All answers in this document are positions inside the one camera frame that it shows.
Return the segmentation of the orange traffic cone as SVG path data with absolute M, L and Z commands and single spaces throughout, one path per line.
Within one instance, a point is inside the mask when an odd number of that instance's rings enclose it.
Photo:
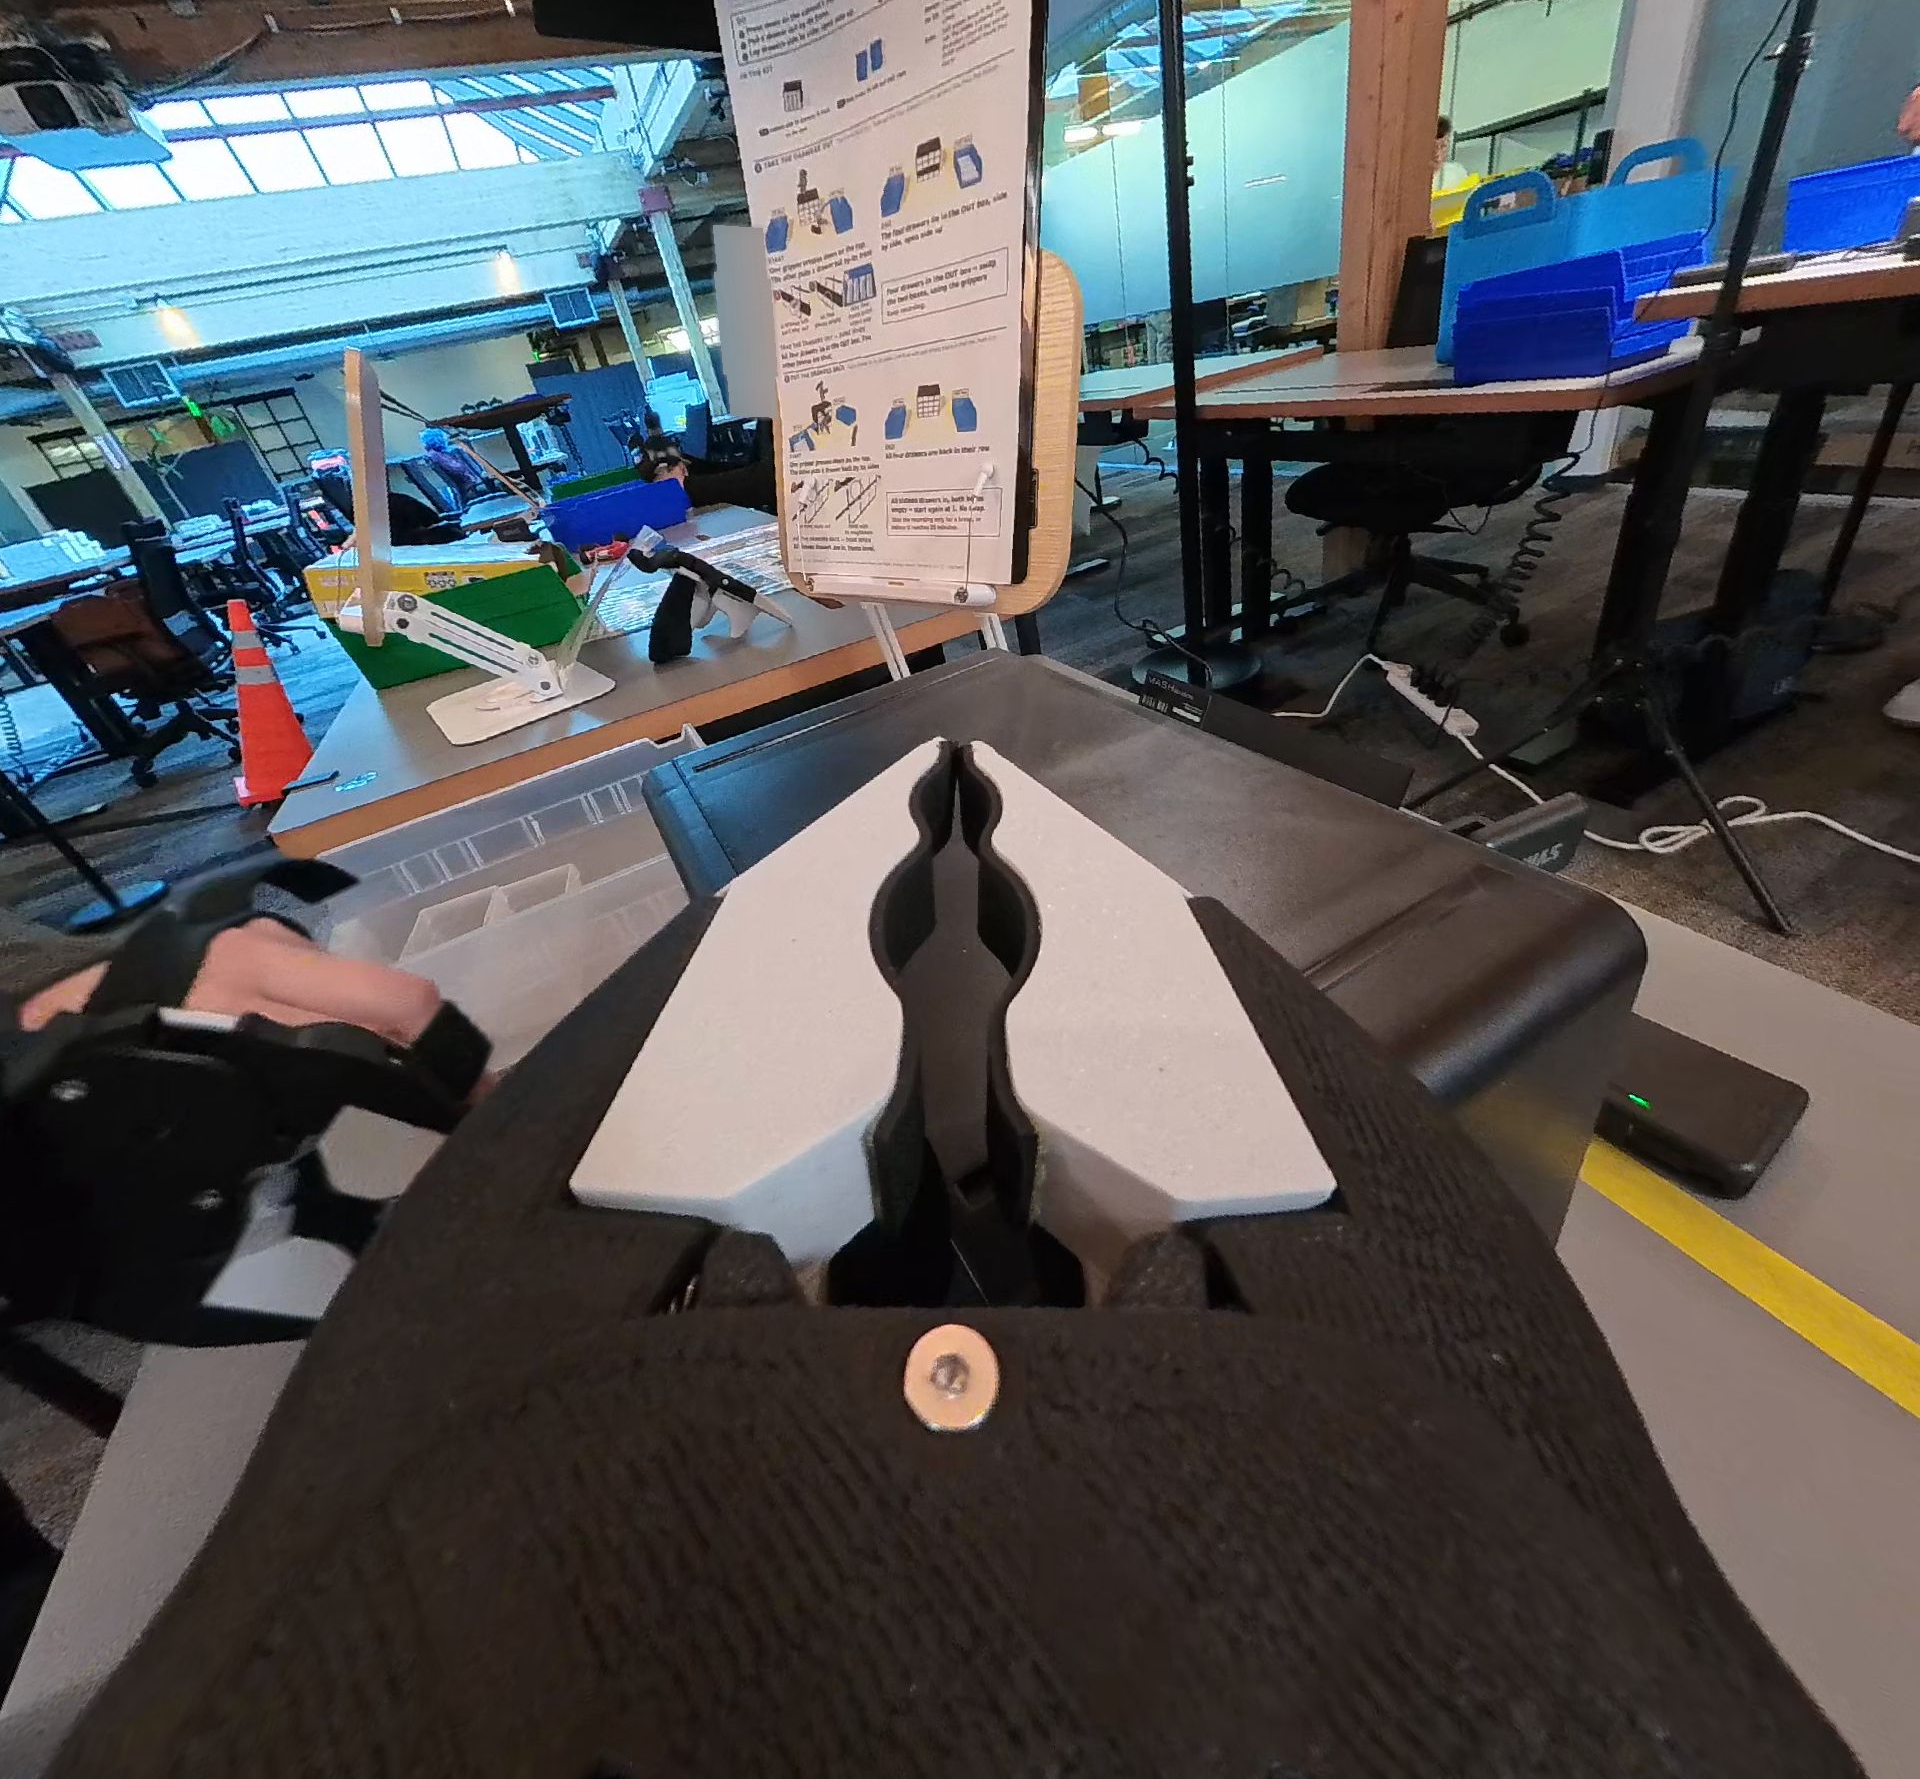
M 242 749 L 234 779 L 236 801 L 245 809 L 265 808 L 304 783 L 314 743 L 255 626 L 253 610 L 239 599 L 228 601 L 228 642 Z

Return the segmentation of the black tripod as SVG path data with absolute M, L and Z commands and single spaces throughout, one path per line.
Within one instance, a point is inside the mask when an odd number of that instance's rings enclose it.
M 1700 814 L 1700 823 L 1721 846 L 1760 907 L 1764 922 L 1791 937 L 1796 924 L 1760 876 L 1747 846 L 1736 836 L 1728 809 L 1715 804 L 1696 776 L 1678 729 L 1674 703 L 1693 668 L 1683 645 L 1657 645 L 1662 599 L 1669 570 L 1693 487 L 1693 466 L 1705 441 L 1715 396 L 1734 373 L 1741 341 L 1741 294 L 1758 273 L 1756 245 L 1764 209 L 1790 132 L 1791 109 L 1811 62 L 1814 18 L 1819 0 L 1791 0 L 1791 18 L 1781 43 L 1766 55 L 1776 66 L 1773 94 L 1762 119 L 1754 157 L 1732 220 L 1721 263 L 1708 278 L 1709 302 L 1696 316 L 1700 350 L 1686 385 L 1686 400 L 1669 422 L 1669 433 L 1654 430 L 1636 475 L 1634 496 L 1623 516 L 1621 538 L 1596 626 L 1596 656 L 1589 678 L 1567 698 L 1563 714 L 1598 703 L 1623 703 L 1638 718 L 1641 736 L 1666 754 Z

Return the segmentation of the blue bin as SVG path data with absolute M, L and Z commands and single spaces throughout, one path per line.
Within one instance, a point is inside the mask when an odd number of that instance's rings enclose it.
M 556 486 L 542 507 L 542 526 L 573 554 L 632 540 L 641 529 L 685 523 L 690 499 L 678 478 L 648 480 L 640 468 L 590 475 Z
M 1793 177 L 1781 249 L 1821 254 L 1884 245 L 1901 235 L 1916 197 L 1916 151 Z

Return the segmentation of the wooden pillar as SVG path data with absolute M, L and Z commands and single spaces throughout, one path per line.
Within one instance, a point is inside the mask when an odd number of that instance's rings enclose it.
M 1353 0 L 1336 339 L 1381 350 L 1406 244 L 1430 223 L 1449 0 Z

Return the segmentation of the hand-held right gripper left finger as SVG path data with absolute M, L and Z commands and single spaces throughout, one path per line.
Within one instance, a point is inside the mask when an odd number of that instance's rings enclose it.
M 765 1234 L 800 1265 L 897 1232 L 924 1173 L 900 976 L 936 928 L 958 746 L 930 740 L 719 894 L 570 1190 Z

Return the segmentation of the black drawer cabinet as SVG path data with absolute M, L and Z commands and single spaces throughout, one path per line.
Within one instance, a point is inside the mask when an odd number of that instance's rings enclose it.
M 1647 962 L 1619 904 L 1009 653 L 673 757 L 644 798 L 707 897 L 929 738 L 989 741 L 1228 906 L 1454 1109 L 1559 1240 Z

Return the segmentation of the yellow tape strip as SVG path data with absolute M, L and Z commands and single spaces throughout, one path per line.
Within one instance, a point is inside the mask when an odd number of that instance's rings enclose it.
M 1914 1335 L 1609 1144 L 1596 1140 L 1589 1148 L 1581 1183 L 1909 1417 L 1919 1415 Z

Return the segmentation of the green box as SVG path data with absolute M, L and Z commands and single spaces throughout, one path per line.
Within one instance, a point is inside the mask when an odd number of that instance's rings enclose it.
M 378 691 L 442 675 L 460 666 L 516 680 L 549 666 L 582 622 L 582 599 L 549 565 L 542 572 L 465 583 L 409 599 L 413 631 L 400 631 L 398 592 L 385 599 L 388 624 L 378 644 L 360 631 L 360 613 L 332 624 L 349 660 Z

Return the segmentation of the black pole with base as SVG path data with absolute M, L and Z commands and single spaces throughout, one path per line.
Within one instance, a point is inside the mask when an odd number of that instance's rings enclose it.
M 1259 656 L 1212 622 L 1214 507 L 1204 493 L 1198 462 L 1196 321 L 1192 299 L 1191 207 L 1192 162 L 1186 134 L 1185 2 L 1156 0 L 1162 84 L 1162 149 L 1168 254 L 1168 336 L 1172 362 L 1174 489 L 1180 538 L 1182 628 L 1164 645 L 1178 675 L 1194 688 L 1233 692 L 1259 678 Z

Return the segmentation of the clear small drawer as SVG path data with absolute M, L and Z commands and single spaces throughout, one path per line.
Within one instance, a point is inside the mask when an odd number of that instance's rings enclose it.
M 477 887 L 469 894 L 420 907 L 401 946 L 401 958 L 441 951 L 485 926 L 570 897 L 582 887 L 576 865 L 558 865 L 535 875 Z

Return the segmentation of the clear plastic bin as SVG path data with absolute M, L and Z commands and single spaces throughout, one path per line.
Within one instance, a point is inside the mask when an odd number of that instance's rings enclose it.
M 638 740 L 331 853 L 355 883 L 325 906 L 322 945 L 429 977 L 512 1068 L 685 906 L 644 783 L 702 746 L 690 728 Z M 582 873 L 570 897 L 401 958 L 420 907 L 558 865 Z

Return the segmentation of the stack of blue bins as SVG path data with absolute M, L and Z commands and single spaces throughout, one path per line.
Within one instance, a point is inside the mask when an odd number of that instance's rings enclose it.
M 1704 263 L 1713 228 L 1715 169 L 1693 137 L 1638 148 L 1571 197 L 1539 167 L 1482 183 L 1449 235 L 1436 361 L 1477 385 L 1661 358 L 1689 320 L 1638 308 Z

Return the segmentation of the yellow box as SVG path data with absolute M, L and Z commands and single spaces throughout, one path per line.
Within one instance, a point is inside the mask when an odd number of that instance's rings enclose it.
M 528 544 L 492 540 L 398 544 L 388 561 L 385 588 L 426 594 L 542 570 L 546 561 Z M 344 546 L 326 552 L 304 570 L 304 583 L 326 619 L 339 619 L 349 608 L 357 610 L 360 592 L 357 550 Z

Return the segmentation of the black phone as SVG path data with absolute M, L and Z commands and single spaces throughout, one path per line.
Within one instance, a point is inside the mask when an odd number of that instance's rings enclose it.
M 1809 1104 L 1811 1095 L 1798 1081 L 1636 1012 L 1595 1132 L 1696 1190 L 1741 1198 Z

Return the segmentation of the spare hand-held gripper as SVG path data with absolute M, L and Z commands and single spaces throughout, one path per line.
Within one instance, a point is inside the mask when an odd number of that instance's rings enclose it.
M 716 613 L 725 619 L 728 639 L 743 639 L 758 617 L 796 624 L 771 594 L 666 540 L 649 526 L 638 529 L 628 540 L 628 564 L 649 575 L 668 575 L 666 594 L 648 632 L 648 658 L 655 663 L 689 658 L 694 631 L 707 626 Z

